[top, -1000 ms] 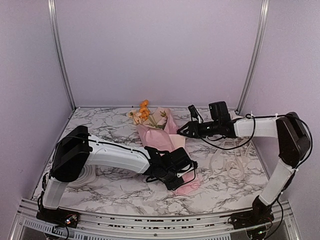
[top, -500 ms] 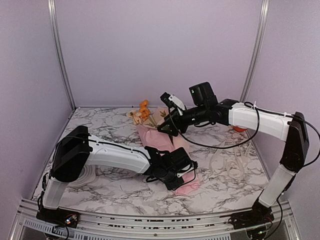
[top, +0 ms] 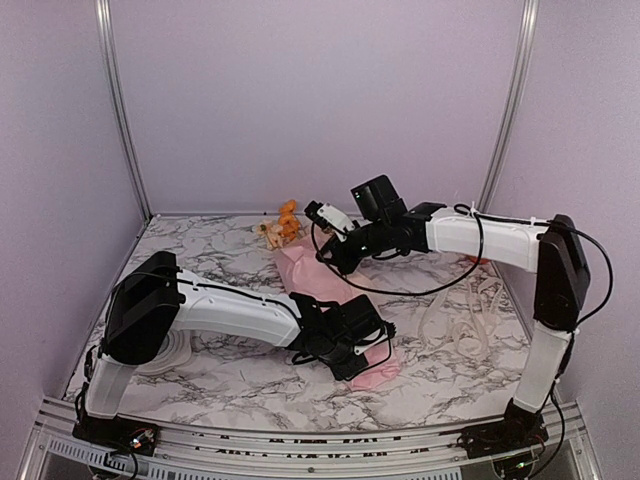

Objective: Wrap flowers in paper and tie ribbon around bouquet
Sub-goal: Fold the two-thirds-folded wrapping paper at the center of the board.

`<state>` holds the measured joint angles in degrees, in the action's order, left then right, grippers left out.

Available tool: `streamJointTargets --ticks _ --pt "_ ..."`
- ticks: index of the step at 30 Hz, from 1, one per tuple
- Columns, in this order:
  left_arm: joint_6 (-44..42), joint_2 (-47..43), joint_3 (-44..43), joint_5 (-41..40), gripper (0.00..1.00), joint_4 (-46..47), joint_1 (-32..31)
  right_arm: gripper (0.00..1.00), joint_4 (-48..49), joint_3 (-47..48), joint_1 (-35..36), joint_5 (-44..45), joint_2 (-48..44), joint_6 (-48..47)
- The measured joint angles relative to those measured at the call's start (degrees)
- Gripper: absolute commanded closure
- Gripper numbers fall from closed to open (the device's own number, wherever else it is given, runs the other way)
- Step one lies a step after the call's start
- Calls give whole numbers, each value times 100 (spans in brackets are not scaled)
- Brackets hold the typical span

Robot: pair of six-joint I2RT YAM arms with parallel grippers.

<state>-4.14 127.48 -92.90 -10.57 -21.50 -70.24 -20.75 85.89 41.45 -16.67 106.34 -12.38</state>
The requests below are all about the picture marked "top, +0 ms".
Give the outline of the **pink wrapping paper sheet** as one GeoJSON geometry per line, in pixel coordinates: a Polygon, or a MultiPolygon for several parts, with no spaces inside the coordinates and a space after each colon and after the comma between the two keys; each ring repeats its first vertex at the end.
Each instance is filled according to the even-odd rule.
{"type": "MultiPolygon", "coordinates": [[[[287,293],[302,293],[320,301],[336,301],[340,304],[364,294],[364,291],[343,282],[316,260],[309,237],[298,239],[275,250],[273,257],[287,293]]],[[[356,376],[348,385],[352,391],[373,391],[395,379],[401,370],[401,361],[398,355],[392,352],[388,360],[356,376]]]]}

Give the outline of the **orange fake flower stem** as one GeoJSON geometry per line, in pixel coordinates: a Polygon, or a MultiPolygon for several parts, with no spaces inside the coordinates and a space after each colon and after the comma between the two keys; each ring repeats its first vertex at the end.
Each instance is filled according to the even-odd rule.
{"type": "Polygon", "coordinates": [[[278,225],[281,227],[280,235],[289,241],[296,238],[300,229],[300,222],[295,216],[296,208],[297,202],[294,199],[288,200],[279,208],[278,225]]]}

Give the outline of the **peach fake flower stem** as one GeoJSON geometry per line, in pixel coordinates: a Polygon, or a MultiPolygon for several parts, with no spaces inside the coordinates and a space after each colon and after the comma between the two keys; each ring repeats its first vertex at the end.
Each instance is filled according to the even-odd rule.
{"type": "Polygon", "coordinates": [[[255,232],[265,240],[268,250],[276,250],[285,246],[286,236],[283,231],[284,227],[273,221],[262,221],[255,228],[255,232]]]}

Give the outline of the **cream printed ribbon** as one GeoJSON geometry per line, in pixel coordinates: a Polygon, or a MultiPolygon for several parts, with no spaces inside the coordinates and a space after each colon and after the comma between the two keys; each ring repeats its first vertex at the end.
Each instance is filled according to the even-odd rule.
{"type": "Polygon", "coordinates": [[[444,305],[448,293],[440,291],[423,313],[417,335],[429,355],[451,344],[454,350],[468,359],[483,361],[489,356],[489,339],[501,322],[498,308],[505,292],[503,280],[492,277],[482,281],[476,289],[466,282],[468,316],[449,319],[445,334],[437,344],[427,339],[425,328],[435,319],[444,305]]]}

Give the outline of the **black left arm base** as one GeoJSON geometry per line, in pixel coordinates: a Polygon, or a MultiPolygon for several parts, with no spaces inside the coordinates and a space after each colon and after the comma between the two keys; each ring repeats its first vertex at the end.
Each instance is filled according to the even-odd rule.
{"type": "Polygon", "coordinates": [[[74,400],[76,422],[74,438],[104,447],[113,447],[122,452],[133,452],[151,457],[156,450],[159,426],[145,421],[122,418],[112,419],[91,416],[85,408],[85,394],[81,392],[74,400]]]}

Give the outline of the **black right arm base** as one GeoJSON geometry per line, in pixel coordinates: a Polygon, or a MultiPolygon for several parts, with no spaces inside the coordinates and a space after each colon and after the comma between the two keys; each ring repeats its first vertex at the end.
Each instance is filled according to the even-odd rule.
{"type": "Polygon", "coordinates": [[[501,420],[463,428],[456,445],[475,459],[542,445],[548,439],[541,411],[529,412],[510,400],[501,420]]]}

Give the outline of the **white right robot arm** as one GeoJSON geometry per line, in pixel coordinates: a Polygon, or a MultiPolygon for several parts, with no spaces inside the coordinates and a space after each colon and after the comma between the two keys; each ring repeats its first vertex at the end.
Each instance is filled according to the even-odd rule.
{"type": "Polygon", "coordinates": [[[329,203],[309,203],[305,214],[336,237],[317,257],[342,277],[365,258],[388,251],[452,253],[487,260],[498,266],[509,291],[515,279],[526,279],[531,344],[510,406],[495,438],[515,448],[534,431],[530,413],[539,412],[551,395],[575,342],[591,274],[582,237],[573,220],[559,214],[550,220],[491,216],[472,206],[422,202],[412,208],[380,175],[351,191],[360,218],[329,203]]]}

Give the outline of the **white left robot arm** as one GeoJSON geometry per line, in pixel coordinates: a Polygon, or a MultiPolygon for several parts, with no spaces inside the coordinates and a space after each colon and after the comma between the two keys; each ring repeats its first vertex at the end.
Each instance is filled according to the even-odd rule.
{"type": "Polygon", "coordinates": [[[393,324],[370,299],[343,304],[292,292],[264,294],[206,281],[169,251],[151,255],[113,289],[106,328],[85,397],[86,426],[106,445],[125,438],[119,405],[135,370],[155,360],[181,331],[209,331],[293,351],[350,381],[372,368],[365,354],[390,344],[393,324]]]}

